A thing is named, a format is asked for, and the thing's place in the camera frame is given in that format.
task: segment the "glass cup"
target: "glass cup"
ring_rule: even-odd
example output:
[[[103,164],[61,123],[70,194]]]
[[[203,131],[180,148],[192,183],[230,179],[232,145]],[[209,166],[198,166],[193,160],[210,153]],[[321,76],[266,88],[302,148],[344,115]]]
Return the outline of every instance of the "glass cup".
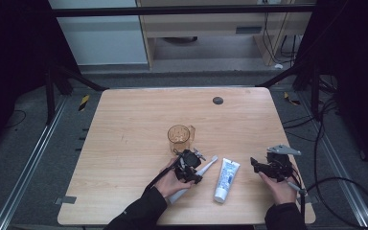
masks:
[[[170,141],[170,151],[172,153],[189,150],[194,141],[196,129],[193,126],[176,125],[172,126],[167,133]]]

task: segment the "person's arm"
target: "person's arm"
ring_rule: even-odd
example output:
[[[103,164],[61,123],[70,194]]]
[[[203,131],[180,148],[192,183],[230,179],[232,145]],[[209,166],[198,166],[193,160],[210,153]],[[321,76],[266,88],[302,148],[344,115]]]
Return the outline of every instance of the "person's arm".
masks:
[[[167,172],[148,192],[131,203],[118,217],[113,219],[104,230],[142,230],[152,229],[167,209],[167,197],[182,189],[190,189],[194,181],[179,181],[174,170]]]
[[[262,172],[259,172],[259,175],[274,198],[274,205],[267,210],[264,218],[267,230],[306,230],[307,226],[295,204],[297,191],[286,181],[277,182]]]

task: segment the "wall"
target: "wall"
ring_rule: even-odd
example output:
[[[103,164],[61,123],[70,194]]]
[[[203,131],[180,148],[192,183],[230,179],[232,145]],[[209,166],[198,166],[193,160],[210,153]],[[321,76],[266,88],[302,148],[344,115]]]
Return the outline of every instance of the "wall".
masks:
[[[50,0],[53,9],[136,7],[134,0]],[[79,66],[147,64],[138,16],[58,18]]]

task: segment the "gray floor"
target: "gray floor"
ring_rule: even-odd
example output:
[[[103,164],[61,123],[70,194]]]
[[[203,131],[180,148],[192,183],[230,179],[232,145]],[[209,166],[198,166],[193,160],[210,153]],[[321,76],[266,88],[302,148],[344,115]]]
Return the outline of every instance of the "gray floor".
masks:
[[[198,41],[193,43],[159,39],[154,66],[151,70],[131,70],[117,75],[86,75],[86,77],[111,88],[252,86],[269,80],[282,71],[273,66],[265,66],[259,56],[251,36],[199,37]],[[12,229],[66,229],[57,222],[59,205],[54,201],[57,197],[65,195],[79,158],[83,137],[90,126],[101,96],[100,92],[95,92],[80,83],[74,81],[72,83],[75,90],[72,96],[65,97],[66,104],[58,125],[11,218],[10,228]],[[282,122],[309,115],[303,104],[295,105],[284,99],[285,91],[301,102],[310,93],[309,90],[294,93],[290,89],[291,83],[292,78],[287,78],[270,89]],[[90,95],[87,107],[84,111],[78,111],[81,98],[86,94]],[[57,102],[63,98],[57,94]],[[329,98],[330,95],[321,94],[322,101],[325,102]],[[45,128],[44,88],[37,88],[23,95],[17,100],[15,109],[8,122],[8,128],[0,137],[0,211]],[[305,119],[286,123],[285,127],[298,124],[303,120]],[[337,152],[341,162],[336,164],[335,168],[334,160],[328,154],[329,146],[325,141],[320,142],[317,153],[319,178],[334,176],[338,174],[338,169],[345,169],[354,181],[368,189],[368,162],[360,160],[357,145],[341,116],[338,115],[337,108],[327,113],[324,124],[326,136],[323,140],[329,140],[332,143],[332,148]],[[315,126],[317,123],[309,122],[297,128],[286,129],[290,145],[304,153],[303,156],[296,157],[296,160],[306,185],[314,182],[312,140],[317,133]],[[329,182],[320,186],[326,202],[332,209],[357,224],[357,217],[362,214],[358,214],[355,208],[352,208],[350,195],[346,190],[341,189],[343,187],[344,185],[339,182]],[[310,196],[316,196],[316,191],[311,191]],[[365,206],[368,207],[366,196],[359,196],[363,197]],[[313,207],[317,220],[310,229],[352,229],[327,211],[323,203],[315,203]],[[251,226],[210,226],[204,229],[249,228]],[[256,228],[265,229],[264,226],[256,226]]]

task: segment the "wooden table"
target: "wooden table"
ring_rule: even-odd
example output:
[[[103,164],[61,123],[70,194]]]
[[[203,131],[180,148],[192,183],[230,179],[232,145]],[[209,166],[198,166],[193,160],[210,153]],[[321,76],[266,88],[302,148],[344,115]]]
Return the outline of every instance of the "wooden table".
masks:
[[[61,205],[58,222],[105,225],[121,214],[173,157],[167,131],[178,124],[196,129],[193,147],[207,158],[198,169],[219,160],[158,224],[264,223],[273,200],[249,159],[266,163],[266,148],[288,140],[269,91],[246,87],[104,91],[66,194],[77,199]],[[213,197],[223,157],[241,166],[220,204]],[[306,222],[314,220],[308,204]]]

